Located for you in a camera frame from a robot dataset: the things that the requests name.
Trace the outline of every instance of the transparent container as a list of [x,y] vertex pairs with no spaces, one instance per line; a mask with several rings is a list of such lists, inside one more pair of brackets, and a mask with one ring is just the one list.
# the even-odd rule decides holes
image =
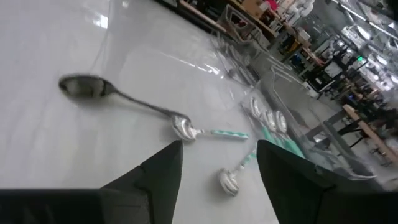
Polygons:
[[241,102],[256,137],[351,180],[375,178],[370,165],[324,122],[330,109],[310,97],[302,82],[271,54],[263,51],[257,57],[262,61],[256,66],[261,79]]
[[226,6],[217,23],[228,33],[211,33],[211,43],[218,58],[230,78],[253,87],[261,77],[252,65],[258,61],[258,56],[267,52],[269,41],[255,24],[230,5]]

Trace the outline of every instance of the spoon handle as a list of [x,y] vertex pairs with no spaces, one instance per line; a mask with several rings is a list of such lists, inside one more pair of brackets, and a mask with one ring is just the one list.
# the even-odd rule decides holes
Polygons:
[[123,98],[125,98],[125,99],[127,99],[127,100],[129,100],[129,101],[138,103],[138,104],[140,104],[140,105],[142,105],[142,106],[146,106],[146,107],[148,107],[148,108],[150,108],[150,109],[153,109],[153,110],[156,110],[156,111],[158,111],[158,112],[161,112],[161,113],[165,114],[166,116],[169,116],[169,117],[172,117],[172,116],[179,116],[179,117],[183,117],[183,118],[185,118],[185,119],[187,119],[187,120],[190,120],[189,117],[188,117],[187,115],[181,114],[181,113],[179,113],[179,112],[172,111],[172,110],[169,110],[169,109],[166,109],[166,108],[161,108],[161,107],[159,107],[159,106],[155,106],[155,105],[146,103],[146,102],[144,102],[144,101],[134,99],[133,97],[131,97],[131,96],[129,96],[129,95],[127,95],[127,94],[125,94],[125,93],[123,93],[123,92],[121,92],[121,91],[116,91],[116,93],[117,93],[119,96],[121,96],[121,97],[123,97]]
[[253,159],[257,158],[257,148],[253,149],[252,151],[250,151],[250,153],[248,155],[246,155],[246,157],[242,160],[242,162],[240,163],[239,167],[236,169],[236,171],[241,171],[243,170],[246,165],[252,161]]
[[235,138],[235,139],[240,139],[240,140],[249,139],[248,134],[241,133],[241,132],[222,131],[222,130],[210,130],[209,132],[213,136],[222,136],[222,137]]
[[305,159],[305,156],[303,152],[301,151],[300,147],[297,145],[295,141],[293,141],[288,135],[286,134],[280,134],[282,138],[285,141],[285,145],[288,148],[289,151],[293,152],[297,156],[300,156],[301,158]]

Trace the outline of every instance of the white table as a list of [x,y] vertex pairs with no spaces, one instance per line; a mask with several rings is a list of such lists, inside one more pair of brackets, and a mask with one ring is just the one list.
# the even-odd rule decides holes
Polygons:
[[[238,107],[246,89],[227,80],[208,35],[156,2],[15,0],[0,11],[2,188],[101,187],[177,139],[169,121],[116,96],[69,100],[57,86],[65,73],[97,73],[198,128],[250,133]],[[273,222],[256,163],[239,177],[236,198],[215,180],[253,144],[184,145],[174,223]]]

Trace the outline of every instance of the desk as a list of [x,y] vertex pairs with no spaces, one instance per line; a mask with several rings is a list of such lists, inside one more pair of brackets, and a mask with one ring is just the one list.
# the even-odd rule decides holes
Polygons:
[[257,26],[259,26],[260,28],[265,29],[266,31],[268,31],[268,33],[270,33],[271,35],[273,35],[274,37],[277,37],[278,34],[273,31],[271,28],[269,28],[269,26],[265,25],[263,22],[261,22],[258,18],[253,17],[252,15],[250,15],[245,8],[243,8],[236,0],[226,0],[226,2],[228,4],[230,4],[231,6],[233,6],[234,8],[238,8],[241,12],[244,12],[248,18],[251,18],[252,20],[255,21],[255,24]]
[[272,10],[271,8],[267,9],[267,12],[269,14],[271,14],[272,16],[274,16],[275,19],[277,19],[278,21],[282,22],[282,18],[280,17],[280,15],[278,13],[276,13],[274,10]]
[[[352,108],[350,105],[344,105],[343,109],[346,111],[346,113],[354,120],[358,121],[361,118],[359,115],[355,112],[354,108]],[[386,153],[386,156],[394,163],[398,163],[398,157],[395,154],[394,151],[392,151],[385,143],[384,141],[372,130],[372,128],[366,124],[364,121],[359,121],[358,126],[371,138],[373,141],[376,143],[376,145],[379,147],[380,151]]]
[[[305,137],[310,141],[313,141],[315,143],[314,148],[319,151],[324,151],[324,150],[330,151],[331,150],[330,145],[331,144],[334,145],[333,148],[339,152],[339,154],[337,155],[339,161],[347,163],[355,174],[372,176],[373,173],[371,172],[371,170],[369,170],[366,166],[364,166],[364,164],[354,159],[357,158],[357,156],[351,150],[351,147],[347,144],[347,142],[341,137],[340,132],[333,127],[333,124],[340,121],[345,116],[346,116],[345,111],[343,110],[340,111],[339,113],[333,115],[328,120],[319,124],[317,127],[310,130],[305,135]],[[325,135],[325,139],[322,139],[319,142],[316,142],[316,140],[314,140],[314,136],[316,136],[318,133],[321,132],[326,133],[326,131],[327,134]]]
[[304,47],[303,51],[314,61],[315,64],[323,66],[325,63],[320,60],[308,47]]
[[188,9],[189,11],[193,12],[194,14],[196,14],[197,16],[199,16],[201,19],[207,21],[208,23],[210,23],[211,25],[217,27],[219,30],[223,31],[224,33],[226,33],[226,30],[224,27],[220,26],[219,24],[217,24],[217,22],[215,22],[214,20],[210,19],[209,17],[207,17],[206,15],[204,15],[203,13],[201,13],[199,10],[195,9],[193,6],[191,6],[190,4],[188,4],[187,2],[185,2],[184,0],[180,0],[180,5],[183,6],[185,9]]
[[283,59],[282,59],[282,63],[285,63],[286,61],[288,61],[289,59],[291,59],[293,57],[293,55],[299,53],[301,50],[303,50],[303,45],[300,44],[299,47],[297,47],[295,50],[291,51],[291,53],[288,53]]
[[337,96],[331,98],[331,100],[340,100],[342,97],[348,95],[349,93],[353,93],[359,100],[362,100],[364,98],[363,94],[356,91],[357,87],[355,86],[355,83],[353,83],[351,80],[349,80],[348,78],[344,78],[341,82],[345,82],[344,88]]
[[295,35],[295,30],[293,29],[293,27],[288,25],[287,22],[283,22],[282,25],[285,27],[285,29],[277,36],[277,38],[271,40],[271,44],[270,46],[268,46],[268,50],[270,50],[273,46],[275,46],[276,43],[281,42],[282,39],[286,36],[286,34]]

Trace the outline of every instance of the spoon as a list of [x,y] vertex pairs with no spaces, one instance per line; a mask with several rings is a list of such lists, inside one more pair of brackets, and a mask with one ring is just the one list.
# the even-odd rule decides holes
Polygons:
[[214,136],[220,138],[231,138],[238,140],[247,140],[249,135],[246,133],[234,132],[234,131],[222,131],[222,130],[202,130],[195,129],[192,126],[190,120],[184,117],[173,116],[172,117],[172,127],[175,133],[184,141],[194,141],[198,134]]
[[303,152],[301,151],[300,147],[297,145],[295,141],[293,141],[287,132],[287,123],[286,123],[286,118],[285,116],[280,112],[276,111],[275,112],[275,120],[276,120],[276,126],[277,126],[277,132],[278,134],[284,139],[285,147],[296,154],[297,156],[300,156],[301,158],[305,158]]
[[260,123],[265,122],[266,125],[262,124],[262,133],[266,140],[270,141],[277,146],[284,148],[283,142],[277,137],[277,125],[274,119],[274,113],[272,111],[265,111],[259,118]]
[[191,119],[184,114],[169,109],[154,106],[152,104],[137,100],[118,90],[112,83],[96,75],[89,74],[71,74],[62,77],[58,83],[60,89],[67,95],[74,98],[104,98],[111,94],[117,94],[131,102],[138,103],[150,109],[156,110],[168,116],[172,120],[173,130],[180,138],[186,141],[196,140],[197,134],[209,134],[214,136],[231,137],[236,139],[248,139],[249,136],[244,133],[235,133],[231,131],[204,131],[192,128]]
[[222,169],[218,175],[218,180],[221,184],[221,187],[227,194],[232,196],[236,196],[239,192],[238,181],[236,180],[236,176],[240,173],[245,166],[257,157],[257,148],[253,149],[245,158],[241,161],[239,166],[233,170],[229,171],[228,169]]
[[96,75],[79,73],[66,75],[60,79],[58,86],[65,94],[74,98],[104,98],[111,94],[117,94],[131,102],[161,112],[170,118],[178,116],[190,121],[187,115],[137,100],[118,90],[109,81]]
[[257,119],[260,118],[261,112],[257,103],[257,99],[255,97],[252,97],[249,104],[251,114]]

